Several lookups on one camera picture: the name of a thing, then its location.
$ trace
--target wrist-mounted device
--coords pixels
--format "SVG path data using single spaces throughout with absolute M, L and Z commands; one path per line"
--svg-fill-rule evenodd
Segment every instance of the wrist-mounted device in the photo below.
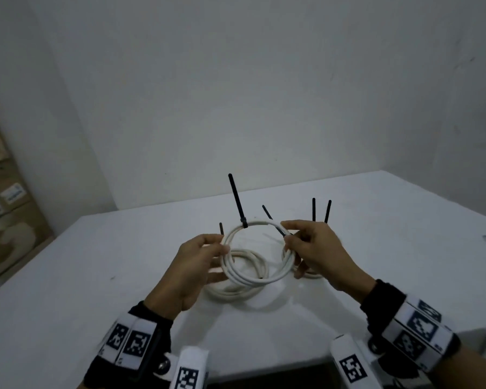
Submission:
M 461 347 L 447 317 L 418 297 L 381 280 L 360 308 L 367 315 L 367 329 L 373 335 L 369 349 L 382 354 L 378 363 L 395 377 L 412 378 L 417 369 L 429 373 Z
M 84 377 L 87 388 L 184 387 L 199 389 L 207 376 L 208 351 L 184 347 L 170 353 L 173 321 L 143 302 L 121 315 L 104 337 Z

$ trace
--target coiled white cable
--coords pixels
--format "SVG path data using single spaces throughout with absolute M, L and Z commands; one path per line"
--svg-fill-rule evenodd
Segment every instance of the coiled white cable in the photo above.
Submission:
M 268 220 L 268 219 L 255 219 L 247 222 L 248 226 L 254 225 L 273 225 L 274 227 L 280 229 L 285 234 L 290 234 L 290 232 L 284 228 L 279 222 Z M 243 225 L 239 225 L 229 233 L 227 233 L 221 244 L 230 245 L 234 235 L 243 229 Z M 257 277 L 250 277 L 240 271 L 235 265 L 233 257 L 240 257 L 251 261 L 253 264 Z M 215 285 L 208 285 L 206 287 L 207 292 L 216 297 L 217 299 L 223 301 L 235 301 L 244 299 L 257 294 L 261 291 L 262 287 L 266 284 L 273 283 L 285 277 L 288 272 L 292 269 L 295 259 L 295 253 L 291 250 L 282 252 L 282 262 L 283 266 L 278 270 L 272 277 L 269 277 L 268 273 L 268 263 L 265 258 L 260 254 L 252 250 L 247 249 L 234 249 L 231 250 L 227 255 L 221 258 L 221 269 L 226 274 L 228 279 L 233 283 L 225 289 L 220 289 Z

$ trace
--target black cable tie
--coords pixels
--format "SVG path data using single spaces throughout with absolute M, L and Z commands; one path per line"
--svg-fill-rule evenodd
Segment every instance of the black cable tie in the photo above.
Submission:
M 265 213 L 266 213 L 266 215 L 268 216 L 268 218 L 269 218 L 270 220 L 273 220 L 272 216 L 270 215 L 270 213 L 269 213 L 269 212 L 268 212 L 268 210 L 266 209 L 265 205 L 262 205 L 261 207 L 263 208 L 263 210 L 265 210 Z M 276 229 L 279 231 L 279 233 L 282 235 L 282 237 L 285 237 L 285 236 L 286 236 L 286 235 L 285 235 L 285 233 L 284 233 L 283 231 L 281 231 L 279 228 L 277 228 L 277 227 L 276 227 Z
M 228 180 L 231 182 L 232 193 L 234 194 L 234 199 L 236 200 L 236 205 L 238 206 L 240 221 L 243 224 L 243 228 L 248 228 L 247 219 L 243 214 L 243 208 L 241 207 L 241 202 L 239 200 L 238 190 L 236 190 L 236 184 L 234 183 L 234 177 L 232 177 L 232 173 L 228 174 Z
M 328 223 L 328 218 L 330 217 L 330 209 L 331 209 L 331 199 L 328 202 L 328 208 L 326 209 L 326 217 L 324 218 L 324 222 Z

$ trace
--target tabletop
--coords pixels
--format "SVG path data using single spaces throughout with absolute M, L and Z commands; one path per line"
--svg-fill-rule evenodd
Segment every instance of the tabletop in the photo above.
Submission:
M 486 217 L 378 171 L 240 193 L 247 218 L 311 219 L 311 198 L 356 263 L 417 294 L 460 333 L 486 328 Z M 232 195 L 80 218 L 0 288 L 0 387 L 77 386 L 112 322 L 159 281 L 180 244 L 237 225 Z M 238 233 L 278 267 L 271 226 Z M 176 319 L 173 352 L 210 350 L 210 377 L 225 380 L 329 358 L 341 333 L 361 336 L 365 316 L 324 279 L 288 275 L 247 301 L 202 294 Z

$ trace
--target person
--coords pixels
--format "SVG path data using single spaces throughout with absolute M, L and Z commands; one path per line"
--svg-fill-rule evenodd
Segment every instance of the person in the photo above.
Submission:
M 356 265 L 326 223 L 293 220 L 281 224 L 298 231 L 285 236 L 285 248 L 296 252 L 296 279 L 311 268 L 335 289 L 364 303 L 377 281 Z M 206 284 L 225 280 L 224 273 L 210 271 L 220 266 L 219 257 L 228 252 L 229 247 L 220 244 L 222 238 L 222 235 L 204 234 L 183 243 L 161 280 L 143 301 L 144 308 L 172 321 L 194 305 Z M 486 359 L 460 346 L 453 356 L 442 359 L 428 378 L 437 388 L 486 389 Z

